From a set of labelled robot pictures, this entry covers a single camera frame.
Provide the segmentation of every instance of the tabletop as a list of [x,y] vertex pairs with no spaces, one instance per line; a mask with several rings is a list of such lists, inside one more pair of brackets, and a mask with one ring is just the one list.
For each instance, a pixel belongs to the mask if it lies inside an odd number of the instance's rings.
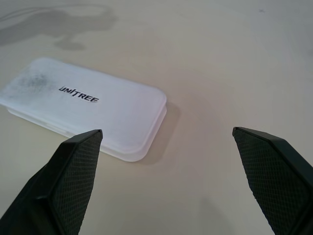
[[[81,235],[271,235],[232,137],[282,137],[313,164],[313,1],[0,0],[0,89],[38,57],[155,86],[147,156],[100,153]],[[65,137],[0,107],[0,214]]]

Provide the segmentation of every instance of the white plastic case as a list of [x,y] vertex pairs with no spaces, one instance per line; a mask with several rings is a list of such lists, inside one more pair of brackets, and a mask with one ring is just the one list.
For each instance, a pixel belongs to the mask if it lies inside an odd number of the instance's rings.
[[142,159],[166,114],[157,88],[49,58],[33,61],[0,92],[14,115],[61,135],[102,129],[100,150]]

